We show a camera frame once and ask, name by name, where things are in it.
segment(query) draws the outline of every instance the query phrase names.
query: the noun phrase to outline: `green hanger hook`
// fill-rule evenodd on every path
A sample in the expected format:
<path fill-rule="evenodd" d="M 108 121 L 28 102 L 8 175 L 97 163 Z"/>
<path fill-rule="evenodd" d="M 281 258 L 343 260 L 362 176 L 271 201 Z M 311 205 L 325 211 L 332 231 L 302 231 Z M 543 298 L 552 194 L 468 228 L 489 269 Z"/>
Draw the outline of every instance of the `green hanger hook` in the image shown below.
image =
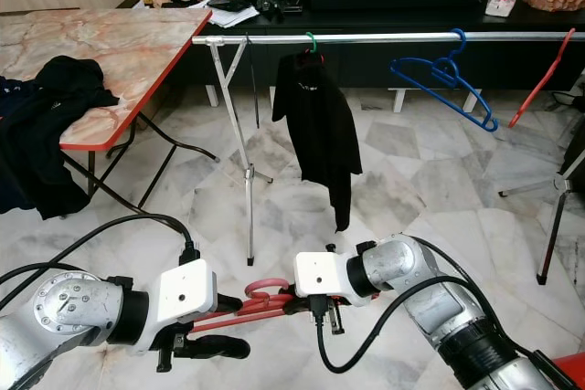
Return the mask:
<path fill-rule="evenodd" d="M 310 32 L 307 32 L 307 36 L 313 41 L 313 49 L 311 50 L 311 53 L 314 54 L 317 51 L 317 40 L 314 39 L 314 35 Z"/>

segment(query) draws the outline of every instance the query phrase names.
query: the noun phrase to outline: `marble tabletop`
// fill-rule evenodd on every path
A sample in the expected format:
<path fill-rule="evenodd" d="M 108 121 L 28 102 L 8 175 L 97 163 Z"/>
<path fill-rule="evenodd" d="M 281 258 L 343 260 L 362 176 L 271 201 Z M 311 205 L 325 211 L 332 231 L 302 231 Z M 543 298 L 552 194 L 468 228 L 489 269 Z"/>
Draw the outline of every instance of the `marble tabletop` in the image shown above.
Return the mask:
<path fill-rule="evenodd" d="M 202 9 L 39 11 L 0 17 L 0 75 L 32 79 L 57 55 L 93 58 L 120 103 L 91 109 L 62 135 L 65 150 L 111 148 L 191 44 Z"/>

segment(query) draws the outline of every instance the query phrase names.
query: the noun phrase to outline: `metal rail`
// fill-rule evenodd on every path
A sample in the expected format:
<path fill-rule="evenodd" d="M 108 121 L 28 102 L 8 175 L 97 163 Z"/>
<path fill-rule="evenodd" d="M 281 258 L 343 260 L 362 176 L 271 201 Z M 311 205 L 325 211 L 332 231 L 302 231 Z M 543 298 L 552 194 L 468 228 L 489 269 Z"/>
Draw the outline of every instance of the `metal rail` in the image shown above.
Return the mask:
<path fill-rule="evenodd" d="M 467 41 L 562 41 L 566 32 L 466 32 Z M 453 32 L 408 32 L 397 34 L 339 34 L 314 35 L 317 43 L 437 43 L 461 41 Z M 194 45 L 224 46 L 247 42 L 246 36 L 193 37 Z M 576 32 L 571 41 L 585 41 L 585 32 Z M 301 45 L 312 43 L 306 35 L 299 36 L 249 36 L 254 45 Z"/>

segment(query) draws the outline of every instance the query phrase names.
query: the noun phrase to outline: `black jacket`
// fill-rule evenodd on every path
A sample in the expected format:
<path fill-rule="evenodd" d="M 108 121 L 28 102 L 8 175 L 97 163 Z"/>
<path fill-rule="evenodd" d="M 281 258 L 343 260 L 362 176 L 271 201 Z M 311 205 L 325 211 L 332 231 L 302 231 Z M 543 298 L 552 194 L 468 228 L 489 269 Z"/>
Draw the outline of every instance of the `black jacket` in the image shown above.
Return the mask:
<path fill-rule="evenodd" d="M 88 109 L 118 99 L 104 89 L 92 59 L 55 57 L 38 72 L 36 84 L 27 104 L 0 121 L 0 174 L 47 219 L 79 212 L 90 201 L 63 166 L 61 134 Z M 0 213 L 12 207 L 2 206 Z"/>
<path fill-rule="evenodd" d="M 346 97 L 319 54 L 281 58 L 272 120 L 286 116 L 302 179 L 329 188 L 337 231 L 349 226 L 351 175 L 361 174 L 356 127 Z"/>
<path fill-rule="evenodd" d="M 27 105 L 35 96 L 38 86 L 34 80 L 19 81 L 0 77 L 0 119 L 7 118 L 18 107 Z M 2 175 L 0 159 L 0 214 L 18 207 L 20 209 L 34 209 L 25 196 L 20 192 L 15 182 L 8 176 Z"/>

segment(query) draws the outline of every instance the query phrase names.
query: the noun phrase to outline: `red table edge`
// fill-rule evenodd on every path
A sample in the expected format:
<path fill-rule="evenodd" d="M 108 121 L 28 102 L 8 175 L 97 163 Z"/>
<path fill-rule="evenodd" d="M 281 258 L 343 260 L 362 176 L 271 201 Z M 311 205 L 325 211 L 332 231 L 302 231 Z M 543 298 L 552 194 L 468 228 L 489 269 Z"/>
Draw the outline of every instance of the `red table edge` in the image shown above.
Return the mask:
<path fill-rule="evenodd" d="M 107 142 L 101 143 L 101 144 L 94 144 L 94 145 L 93 144 L 60 143 L 59 146 L 60 146 L 61 150 L 107 151 L 110 148 L 112 148 L 113 145 L 118 141 L 118 139 L 120 139 L 120 136 L 122 136 L 122 134 L 124 133 L 126 128 L 128 128 L 130 123 L 138 115 L 140 110 L 144 107 L 144 105 L 146 105 L 146 102 L 148 102 L 151 99 L 154 92 L 158 89 L 158 86 L 161 85 L 163 80 L 166 78 L 166 75 L 168 75 L 168 73 L 171 71 L 171 69 L 175 66 L 176 62 L 183 56 L 183 54 L 186 52 L 186 50 L 189 48 L 189 46 L 191 46 L 191 44 L 192 44 L 191 38 L 198 35 L 201 32 L 201 30 L 203 29 L 203 26 L 205 26 L 207 24 L 207 21 L 211 17 L 211 14 L 212 14 L 211 11 L 207 11 L 206 17 L 203 20 L 201 20 L 201 23 L 199 24 L 199 26 L 197 27 L 195 32 L 192 34 L 192 36 L 187 40 L 187 42 L 183 45 L 183 47 L 181 47 L 181 49 L 178 51 L 178 53 L 175 55 L 175 57 L 168 64 L 166 69 L 163 70 L 163 73 L 161 73 L 159 75 L 158 79 L 154 82 L 154 84 L 151 86 L 151 88 L 144 94 L 144 96 L 140 99 L 140 101 L 134 106 L 132 112 L 123 120 L 123 122 L 120 124 L 120 126 L 118 126 L 118 128 L 116 129 L 114 134 L 110 137 L 110 139 Z"/>

